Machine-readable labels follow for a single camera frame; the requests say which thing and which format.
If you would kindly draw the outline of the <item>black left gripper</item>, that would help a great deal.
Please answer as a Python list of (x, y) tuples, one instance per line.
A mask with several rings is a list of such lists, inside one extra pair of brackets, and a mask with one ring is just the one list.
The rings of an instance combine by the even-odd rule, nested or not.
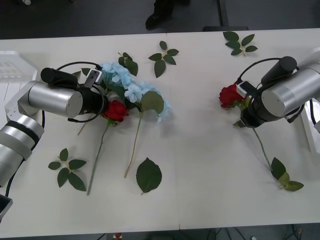
[(107, 109), (108, 98), (98, 87), (93, 87), (97, 92), (86, 90), (84, 92), (84, 112), (86, 114), (94, 114), (91, 120), (96, 119)]

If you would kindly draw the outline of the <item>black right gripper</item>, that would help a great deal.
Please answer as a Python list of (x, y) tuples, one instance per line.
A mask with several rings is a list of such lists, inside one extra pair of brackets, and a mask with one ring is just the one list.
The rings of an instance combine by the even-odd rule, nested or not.
[(262, 97), (251, 97), (247, 107), (241, 111), (238, 126), (240, 128), (257, 128), (266, 123), (266, 108), (263, 105)]

